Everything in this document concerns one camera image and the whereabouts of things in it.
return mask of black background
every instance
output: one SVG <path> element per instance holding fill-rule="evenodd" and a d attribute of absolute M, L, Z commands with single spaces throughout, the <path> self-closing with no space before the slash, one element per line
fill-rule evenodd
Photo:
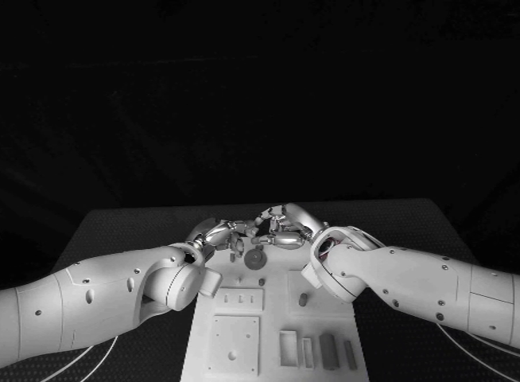
<path fill-rule="evenodd" d="M 0 2 L 0 289 L 91 209 L 407 197 L 520 274 L 520 2 Z"/>

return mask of mesh floor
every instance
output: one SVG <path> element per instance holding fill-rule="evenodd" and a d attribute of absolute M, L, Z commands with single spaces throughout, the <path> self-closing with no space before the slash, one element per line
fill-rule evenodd
<path fill-rule="evenodd" d="M 299 203 L 331 225 L 352 225 L 386 245 L 430 251 L 476 263 L 437 207 L 426 199 Z M 53 272 L 90 257 L 181 242 L 208 217 L 251 219 L 270 205 L 218 205 L 94 210 L 80 223 Z M 178 381 L 191 329 L 192 304 L 146 320 L 122 334 L 87 381 Z M 455 347 L 436 325 L 390 309 L 370 289 L 354 301 L 354 319 L 370 381 L 505 381 Z M 520 359 L 446 329 L 472 354 L 520 380 Z M 112 340 L 96 345 L 50 381 L 80 381 Z M 32 357 L 0 369 L 0 382 L 38 382 L 83 350 Z"/>

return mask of black tabletop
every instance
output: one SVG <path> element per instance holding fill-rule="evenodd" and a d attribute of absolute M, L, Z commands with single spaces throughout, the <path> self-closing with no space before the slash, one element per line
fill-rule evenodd
<path fill-rule="evenodd" d="M 298 203 L 329 225 L 352 225 L 384 245 L 476 263 L 436 205 L 427 199 Z M 181 242 L 208 217 L 253 219 L 270 205 L 217 205 L 94 210 L 86 215 L 53 272 L 99 255 Z M 192 322 L 194 301 L 181 312 L 152 317 L 115 342 L 87 381 L 178 381 Z M 354 319 L 370 381 L 494 381 L 497 376 L 456 348 L 432 322 L 390 309 L 367 288 L 354 301 Z M 446 328 L 465 349 L 520 381 L 520 359 Z M 78 382 L 96 367 L 113 340 L 87 354 L 51 382 Z M 40 382 L 84 349 L 41 355 L 0 369 L 0 382 Z"/>

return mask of table surface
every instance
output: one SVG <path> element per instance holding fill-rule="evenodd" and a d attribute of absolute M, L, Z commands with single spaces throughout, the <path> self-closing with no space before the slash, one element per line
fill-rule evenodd
<path fill-rule="evenodd" d="M 352 225 L 386 245 L 472 257 L 436 205 L 427 199 L 299 202 L 329 225 Z M 74 232 L 53 268 L 94 256 L 181 242 L 208 217 L 244 220 L 276 204 L 93 210 Z M 179 381 L 195 300 L 181 312 L 152 317 L 123 333 L 87 381 Z M 432 322 L 391 310 L 367 288 L 354 301 L 354 319 L 368 379 L 375 381 L 505 381 L 455 347 Z M 486 347 L 453 329 L 448 333 L 497 370 L 520 380 L 520 359 Z M 96 345 L 50 381 L 80 381 L 93 370 L 112 340 Z M 0 382 L 35 381 L 50 376 L 83 352 L 45 354 L 0 369 Z"/>

